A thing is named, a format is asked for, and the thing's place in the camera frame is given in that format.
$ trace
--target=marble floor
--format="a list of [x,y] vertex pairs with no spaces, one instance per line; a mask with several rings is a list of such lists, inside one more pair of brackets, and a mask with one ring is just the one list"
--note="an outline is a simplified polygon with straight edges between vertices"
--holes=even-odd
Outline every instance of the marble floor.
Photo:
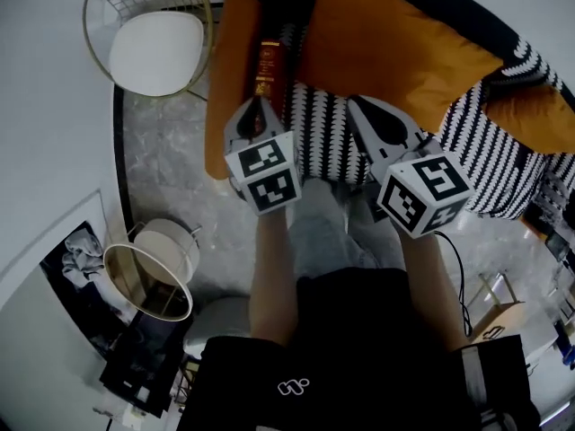
[[[196,92],[208,94],[202,78]],[[136,221],[168,216],[198,233],[201,260],[190,289],[199,308],[220,295],[249,293],[253,272],[256,217],[225,181],[204,171],[206,103],[189,94],[156,100],[126,92],[124,146],[128,190]],[[465,300],[480,289],[482,274],[494,284],[506,273],[517,298],[541,301],[569,272],[520,222],[464,213],[445,229],[464,263]],[[448,272],[459,287],[459,267],[451,247],[441,240]],[[496,294],[509,299],[505,286]],[[491,307],[483,292],[469,310],[478,321]]]

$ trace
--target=white stool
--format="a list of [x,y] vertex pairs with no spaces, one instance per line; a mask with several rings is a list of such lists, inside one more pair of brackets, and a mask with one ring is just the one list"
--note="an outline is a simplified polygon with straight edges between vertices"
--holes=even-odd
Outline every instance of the white stool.
[[120,27],[110,52],[110,74],[125,90],[165,96],[188,86],[204,42],[201,21],[189,13],[141,14]]
[[111,282],[140,311],[164,321],[190,316],[187,284],[198,268],[199,248],[175,222],[152,220],[134,242],[108,246],[103,261]]

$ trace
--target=white wall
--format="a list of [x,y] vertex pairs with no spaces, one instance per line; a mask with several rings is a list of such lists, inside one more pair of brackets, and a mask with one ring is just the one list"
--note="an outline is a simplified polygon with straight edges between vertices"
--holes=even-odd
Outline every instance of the white wall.
[[112,86],[85,47],[82,2],[0,0],[0,308],[90,194],[112,234],[123,227]]
[[[40,268],[0,311],[0,417],[12,431],[103,431],[98,378],[105,366]],[[164,429],[146,417],[142,431]],[[113,423],[111,431],[124,430]]]
[[575,0],[475,0],[528,40],[575,91]]

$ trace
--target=pillow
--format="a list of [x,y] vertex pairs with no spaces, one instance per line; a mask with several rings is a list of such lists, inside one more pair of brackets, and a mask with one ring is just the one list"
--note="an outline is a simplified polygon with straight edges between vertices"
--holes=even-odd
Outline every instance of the pillow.
[[490,101],[485,114],[540,154],[575,153],[575,113],[552,86],[523,88]]
[[451,102],[501,64],[404,0],[316,0],[296,77],[387,101],[437,133]]
[[226,0],[210,59],[209,101],[206,116],[206,171],[227,179],[224,128],[247,100],[260,43],[261,5],[257,0]]

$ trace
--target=wire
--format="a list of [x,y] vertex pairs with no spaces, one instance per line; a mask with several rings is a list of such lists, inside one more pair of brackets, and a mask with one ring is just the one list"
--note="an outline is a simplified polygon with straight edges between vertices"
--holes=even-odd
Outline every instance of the wire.
[[461,261],[461,257],[459,257],[459,252],[457,251],[456,246],[452,243],[452,241],[449,239],[449,237],[445,233],[442,233],[438,230],[436,230],[433,233],[436,234],[437,236],[440,236],[441,238],[446,240],[449,244],[451,244],[451,247],[453,248],[454,252],[456,253],[457,261],[459,262],[459,272],[461,273],[461,285],[459,286],[459,304],[461,305],[461,316],[462,316],[462,319],[464,321],[464,333],[465,333],[466,337],[471,337],[471,334],[473,332],[473,326],[471,324],[471,318],[469,317],[469,310],[467,310],[467,307],[465,306],[464,264]]
[[538,366],[539,366],[539,363],[535,364],[533,367],[531,367],[531,365],[528,365],[528,366],[527,366],[527,369],[528,369],[529,367],[531,367],[531,372],[529,372],[529,373],[527,374],[527,377],[530,377],[531,375],[533,375],[533,372],[535,371],[535,369],[536,369]]
[[197,97],[198,99],[201,99],[204,102],[208,102],[208,98],[205,98],[204,96],[200,96],[197,92],[190,91],[190,90],[186,90],[186,92],[189,92],[192,96]]

